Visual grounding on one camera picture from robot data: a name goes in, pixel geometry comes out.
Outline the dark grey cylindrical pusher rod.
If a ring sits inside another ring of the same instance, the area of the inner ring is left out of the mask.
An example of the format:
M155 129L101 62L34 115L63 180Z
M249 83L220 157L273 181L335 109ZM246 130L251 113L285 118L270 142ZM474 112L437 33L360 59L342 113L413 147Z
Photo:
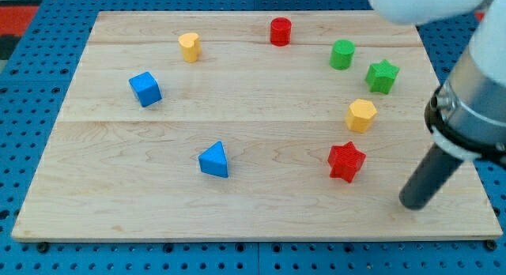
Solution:
M462 163L433 144L399 192L399 201L407 209L423 209Z

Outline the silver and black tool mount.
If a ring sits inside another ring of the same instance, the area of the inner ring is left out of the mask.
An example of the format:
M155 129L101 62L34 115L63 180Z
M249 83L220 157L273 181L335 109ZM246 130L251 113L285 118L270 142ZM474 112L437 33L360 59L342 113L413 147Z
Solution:
M505 80L486 73L469 48L433 93L425 123L446 154L505 166Z

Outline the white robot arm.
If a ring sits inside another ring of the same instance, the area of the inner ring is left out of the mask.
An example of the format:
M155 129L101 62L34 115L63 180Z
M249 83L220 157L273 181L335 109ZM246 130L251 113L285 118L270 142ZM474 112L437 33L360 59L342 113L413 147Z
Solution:
M396 24L426 24L474 10L485 16L425 108L434 143L399 193L423 209L464 161L505 165L505 0L368 0Z

